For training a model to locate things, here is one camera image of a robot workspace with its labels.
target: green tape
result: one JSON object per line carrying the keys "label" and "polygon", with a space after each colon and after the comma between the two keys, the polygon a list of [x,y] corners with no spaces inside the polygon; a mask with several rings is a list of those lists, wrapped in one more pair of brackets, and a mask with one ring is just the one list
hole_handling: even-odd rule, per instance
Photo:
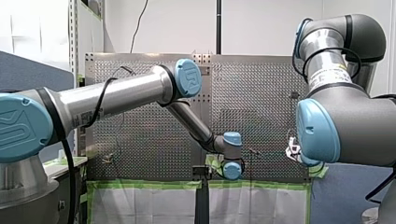
{"label": "green tape", "polygon": [[199,189],[200,181],[144,181],[144,180],[110,180],[110,181],[88,181],[89,189]]}
{"label": "green tape", "polygon": [[312,184],[307,184],[308,189],[306,190],[306,214],[305,214],[305,224],[311,222],[311,190]]}
{"label": "green tape", "polygon": [[87,197],[86,193],[81,195],[81,196],[79,196],[79,203],[85,203],[87,201],[88,201],[88,197]]}
{"label": "green tape", "polygon": [[92,200],[93,200],[93,194],[95,193],[94,188],[90,188],[90,186],[87,184],[87,223],[91,224],[91,216],[92,216]]}
{"label": "green tape", "polygon": [[211,189],[234,189],[241,187],[253,187],[255,189],[291,189],[291,190],[307,190],[308,184],[288,184],[266,181],[227,181],[227,180],[211,180],[209,181]]}
{"label": "green tape", "polygon": [[94,13],[90,7],[88,7],[87,5],[85,5],[85,4],[82,3],[82,2],[81,2],[81,4],[82,4],[85,8],[87,8],[87,10],[89,10],[89,11],[91,12],[91,14],[92,14],[94,17],[96,17],[99,21],[102,20],[102,17],[99,16],[99,15],[97,15],[96,13]]}
{"label": "green tape", "polygon": [[322,165],[310,167],[309,168],[309,173],[310,173],[309,177],[323,178],[326,175],[328,170],[329,170],[328,166],[324,166],[323,168],[322,168]]}

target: black cable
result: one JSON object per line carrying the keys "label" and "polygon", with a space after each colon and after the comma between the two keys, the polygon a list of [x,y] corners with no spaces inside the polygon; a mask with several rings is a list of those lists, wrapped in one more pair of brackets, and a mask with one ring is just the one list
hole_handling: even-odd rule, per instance
{"label": "black cable", "polygon": [[0,90],[0,92],[4,92],[4,93],[15,93],[15,92],[18,92],[18,90]]}
{"label": "black cable", "polygon": [[379,184],[375,189],[373,189],[370,193],[368,193],[365,199],[372,203],[381,203],[380,201],[372,199],[379,191],[381,191],[384,187],[390,184],[396,178],[396,170],[393,168],[392,174],[390,174],[381,184]]}
{"label": "black cable", "polygon": [[353,79],[354,77],[356,77],[359,72],[361,71],[361,57],[359,57],[359,55],[353,51],[352,49],[346,49],[346,48],[339,48],[339,47],[330,47],[330,48],[325,48],[325,49],[320,49],[315,51],[313,54],[309,55],[309,57],[305,60],[304,65],[303,65],[303,76],[307,79],[307,75],[305,74],[305,69],[306,66],[308,65],[308,62],[311,61],[312,58],[314,58],[315,56],[317,56],[318,54],[324,52],[324,51],[329,51],[329,50],[344,50],[350,54],[352,54],[357,60],[358,60],[358,69],[356,70],[355,74],[353,76],[351,76],[351,79]]}
{"label": "black cable", "polygon": [[95,110],[93,112],[92,118],[91,118],[90,122],[88,122],[88,124],[83,126],[84,128],[89,128],[96,122],[96,119],[97,119],[97,117],[99,115],[100,106],[102,105],[103,98],[105,97],[105,92],[106,92],[107,86],[114,80],[117,80],[117,78],[116,77],[110,77],[105,82],[105,85],[104,85],[104,87],[102,89],[102,92],[100,93],[98,103],[96,104]]}
{"label": "black cable", "polygon": [[143,14],[146,11],[148,3],[149,3],[149,0],[146,0],[145,6],[143,7],[142,12],[140,13],[139,20],[137,20],[137,26],[136,26],[136,30],[134,31],[134,37],[132,37],[132,45],[131,45],[130,53],[132,53],[132,50],[134,49],[134,39],[136,38],[137,32],[139,31],[140,21],[142,20]]}
{"label": "black cable", "polygon": [[296,34],[297,36],[296,36],[296,40],[295,40],[295,42],[294,42],[293,54],[292,54],[292,57],[291,57],[291,65],[293,66],[294,71],[296,71],[296,73],[298,73],[300,76],[302,76],[302,77],[304,78],[305,82],[308,82],[308,79],[307,79],[306,76],[304,76],[304,74],[303,74],[302,72],[300,72],[300,70],[298,70],[298,68],[297,68],[297,66],[296,66],[296,62],[295,62],[295,57],[297,57],[297,55],[296,55],[296,53],[297,53],[297,46],[298,46],[298,44],[299,44],[299,42],[300,42],[301,32],[302,32],[303,29],[304,29],[304,25],[305,25],[306,23],[310,22],[310,21],[312,21],[312,19],[310,19],[310,18],[305,18],[305,19],[301,22],[301,26],[300,26],[299,30],[297,31],[297,34]]}
{"label": "black cable", "polygon": [[69,218],[67,223],[74,224],[76,216],[76,173],[73,162],[73,155],[70,149],[67,139],[61,141],[64,146],[64,154],[67,159],[67,167],[69,169],[69,185],[70,185],[70,206],[69,206]]}
{"label": "black cable", "polygon": [[379,96],[373,97],[372,99],[388,99],[388,98],[396,99],[396,94],[379,95]]}

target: metal pole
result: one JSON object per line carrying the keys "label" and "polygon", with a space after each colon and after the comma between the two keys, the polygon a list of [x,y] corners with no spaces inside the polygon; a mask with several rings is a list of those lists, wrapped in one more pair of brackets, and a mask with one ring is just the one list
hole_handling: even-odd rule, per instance
{"label": "metal pole", "polygon": [[221,0],[218,0],[216,25],[216,54],[221,54]]}

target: metal rack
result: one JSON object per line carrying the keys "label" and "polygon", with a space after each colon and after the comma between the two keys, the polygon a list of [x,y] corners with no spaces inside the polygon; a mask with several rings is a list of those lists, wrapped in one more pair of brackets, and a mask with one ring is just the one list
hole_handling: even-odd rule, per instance
{"label": "metal rack", "polygon": [[[290,94],[305,93],[290,57],[93,53],[86,58],[86,83],[129,76],[122,70],[113,74],[122,65],[142,74],[154,64],[180,58],[195,60],[203,72],[203,89],[190,101],[193,111],[215,133],[243,135],[245,179],[307,181],[307,170],[284,154],[288,129],[295,126],[297,101]],[[123,128],[115,133],[123,119]],[[157,104],[101,120],[86,137],[86,148],[96,155],[90,161],[90,179],[191,180],[191,167],[205,162],[205,153],[187,131]],[[250,149],[260,151],[260,157],[252,157]],[[109,155],[113,161],[104,162]]]}

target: blue protective cover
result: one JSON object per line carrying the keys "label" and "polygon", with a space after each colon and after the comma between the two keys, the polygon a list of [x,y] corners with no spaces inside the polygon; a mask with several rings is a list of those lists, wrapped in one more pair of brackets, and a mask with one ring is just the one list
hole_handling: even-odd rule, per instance
{"label": "blue protective cover", "polygon": [[0,163],[34,156],[47,145],[52,131],[50,114],[41,104],[0,93]]}
{"label": "blue protective cover", "polygon": [[320,164],[320,161],[311,160],[311,159],[307,158],[304,155],[304,153],[301,153],[301,161],[303,162],[303,164],[305,164],[308,167],[317,166]]}
{"label": "blue protective cover", "polygon": [[240,133],[228,132],[224,134],[224,141],[232,146],[242,146],[242,137]]}
{"label": "blue protective cover", "polygon": [[338,132],[329,113],[319,102],[314,99],[302,100],[298,104],[296,122],[302,160],[339,160],[341,146]]}
{"label": "blue protective cover", "polygon": [[177,61],[175,81],[183,97],[192,97],[201,91],[202,77],[198,65],[190,59]]}
{"label": "blue protective cover", "polygon": [[238,163],[230,161],[224,165],[223,173],[227,179],[236,180],[241,176],[242,168]]}

